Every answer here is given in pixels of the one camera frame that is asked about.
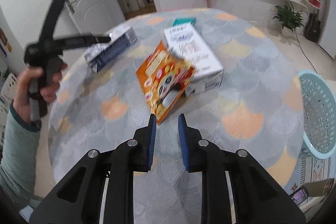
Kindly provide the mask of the person's left hand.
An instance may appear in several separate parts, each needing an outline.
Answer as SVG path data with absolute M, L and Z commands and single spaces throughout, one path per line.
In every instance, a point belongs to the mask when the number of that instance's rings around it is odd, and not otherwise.
M 51 84 L 39 89 L 39 94 L 47 103 L 56 100 L 56 92 L 60 88 L 63 78 L 62 72 L 68 68 L 67 63 L 62 62 L 60 69 L 52 76 Z M 30 95 L 38 92 L 38 79 L 44 71 L 40 67 L 27 67 L 17 79 L 17 90 L 13 100 L 13 108 L 25 123 L 31 123 Z

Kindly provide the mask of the green sleeved left forearm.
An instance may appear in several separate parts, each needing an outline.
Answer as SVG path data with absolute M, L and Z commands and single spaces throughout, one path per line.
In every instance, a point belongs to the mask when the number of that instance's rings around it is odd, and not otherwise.
M 10 106 L 1 160 L 1 188 L 16 211 L 27 207 L 34 196 L 40 132 L 40 122 L 24 122 Z

